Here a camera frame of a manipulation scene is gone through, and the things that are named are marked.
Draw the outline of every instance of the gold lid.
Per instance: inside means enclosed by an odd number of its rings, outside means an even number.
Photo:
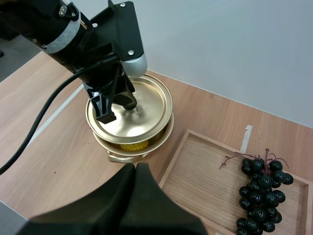
[[[117,144],[139,143],[148,140],[161,131],[168,123],[173,101],[166,86],[150,75],[131,78],[135,87],[134,96],[137,106],[125,110],[113,104],[112,111],[116,120],[103,124],[95,119],[94,109],[88,101],[86,117],[93,132],[100,138]]]

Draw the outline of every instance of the grape stem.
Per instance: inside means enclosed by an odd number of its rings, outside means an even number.
[[[283,160],[283,161],[286,163],[286,165],[287,165],[287,167],[288,167],[288,169],[289,169],[288,163],[287,163],[284,159],[282,159],[282,158],[277,158],[274,153],[270,153],[269,155],[274,155],[274,157],[275,157],[274,160]]]
[[[287,162],[286,162],[284,159],[276,157],[276,155],[275,155],[274,153],[270,153],[270,154],[268,154],[268,153],[269,153],[269,149],[266,148],[266,149],[265,149],[265,160],[264,160],[265,169],[264,169],[264,170],[261,170],[262,173],[264,173],[265,175],[271,175],[271,170],[269,169],[269,164],[270,164],[272,161],[274,161],[274,160],[282,160],[282,161],[284,161],[284,162],[286,163],[287,167],[289,168]],[[226,162],[227,162],[228,160],[230,160],[230,159],[232,159],[232,158],[235,158],[235,157],[238,157],[238,156],[248,156],[249,158],[261,159],[261,156],[260,156],[260,155],[258,155],[258,156],[256,156],[256,155],[252,156],[252,155],[250,155],[250,154],[245,154],[245,153],[238,153],[238,152],[236,152],[236,155],[233,156],[233,157],[231,157],[231,158],[228,157],[228,156],[225,156],[225,157],[226,157],[226,160],[221,164],[221,166],[220,166],[219,169],[221,169],[223,166],[225,166],[225,165],[226,165]]]

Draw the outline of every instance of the yellow object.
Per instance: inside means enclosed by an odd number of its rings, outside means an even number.
[[[128,151],[141,150],[146,147],[148,147],[148,141],[143,141],[140,143],[133,143],[133,144],[121,144],[121,148],[123,150],[128,150]]]

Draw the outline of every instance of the white tape line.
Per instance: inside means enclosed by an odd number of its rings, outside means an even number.
[[[243,139],[243,143],[241,144],[241,148],[240,148],[241,153],[246,153],[246,148],[248,147],[251,131],[252,131],[252,126],[250,125],[246,126],[245,136]]]
[[[66,101],[44,122],[44,124],[38,128],[35,132],[33,137],[31,138],[30,142],[28,143],[27,147],[37,138],[38,135],[54,120],[54,118],[74,99],[74,97],[83,89],[84,85],[80,85],[70,96],[67,98]]]

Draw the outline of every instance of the wooden tray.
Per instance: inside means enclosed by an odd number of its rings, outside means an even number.
[[[208,233],[234,235],[236,220],[246,218],[239,206],[239,188],[249,179],[241,172],[240,156],[219,167],[237,150],[187,130],[159,186],[179,206],[198,216]],[[278,206],[283,220],[272,235],[312,235],[313,183],[294,177],[279,188],[286,201]]]

